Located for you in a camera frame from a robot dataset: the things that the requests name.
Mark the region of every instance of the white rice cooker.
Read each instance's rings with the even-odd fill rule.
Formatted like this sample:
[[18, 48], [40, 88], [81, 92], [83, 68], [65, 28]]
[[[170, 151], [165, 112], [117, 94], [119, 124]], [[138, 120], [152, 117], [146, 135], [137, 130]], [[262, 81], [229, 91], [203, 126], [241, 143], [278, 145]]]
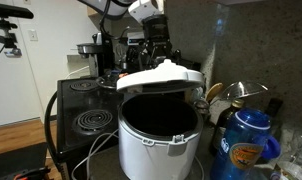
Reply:
[[202, 117], [176, 92], [203, 86], [200, 72], [165, 60], [156, 69], [118, 80], [134, 96], [119, 108], [119, 157], [131, 180], [183, 180], [191, 169]]

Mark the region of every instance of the open lid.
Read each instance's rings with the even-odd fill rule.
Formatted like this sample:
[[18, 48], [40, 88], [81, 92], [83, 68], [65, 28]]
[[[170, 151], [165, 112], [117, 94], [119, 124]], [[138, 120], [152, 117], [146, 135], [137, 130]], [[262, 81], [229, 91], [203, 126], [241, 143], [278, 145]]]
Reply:
[[117, 81], [117, 91], [158, 94], [185, 91], [204, 85], [203, 75], [166, 59], [157, 68], [127, 75]]

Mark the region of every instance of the electric stove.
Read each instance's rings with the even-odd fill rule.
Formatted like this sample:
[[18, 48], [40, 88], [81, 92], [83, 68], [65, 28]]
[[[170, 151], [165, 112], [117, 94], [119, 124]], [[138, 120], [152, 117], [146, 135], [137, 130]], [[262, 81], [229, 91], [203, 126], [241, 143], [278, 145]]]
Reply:
[[[122, 94], [101, 87], [96, 78], [58, 81], [56, 149], [63, 179], [71, 179], [72, 170], [88, 156], [98, 136], [118, 129], [118, 106], [122, 101]], [[102, 149], [117, 143], [111, 138]], [[75, 177], [86, 179], [85, 163], [75, 171]]]

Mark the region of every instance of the coffee maker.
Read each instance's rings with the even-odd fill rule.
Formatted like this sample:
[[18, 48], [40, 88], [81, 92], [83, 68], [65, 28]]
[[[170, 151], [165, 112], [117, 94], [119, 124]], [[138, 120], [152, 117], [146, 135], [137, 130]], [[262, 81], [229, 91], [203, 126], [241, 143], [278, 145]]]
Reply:
[[78, 53], [82, 58], [89, 58], [91, 77], [100, 77], [105, 70], [114, 69], [114, 53], [112, 41], [102, 33], [92, 36], [93, 43], [78, 44]]

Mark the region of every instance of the coil burner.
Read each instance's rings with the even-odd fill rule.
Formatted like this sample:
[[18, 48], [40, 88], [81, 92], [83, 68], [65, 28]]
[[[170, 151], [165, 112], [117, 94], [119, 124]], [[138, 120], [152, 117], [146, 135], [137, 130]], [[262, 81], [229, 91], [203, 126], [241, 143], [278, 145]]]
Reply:
[[70, 85], [71, 89], [76, 91], [89, 91], [98, 87], [95, 80], [81, 80]]
[[81, 134], [98, 134], [113, 119], [112, 114], [106, 110], [90, 110], [80, 114], [74, 121], [74, 128]]

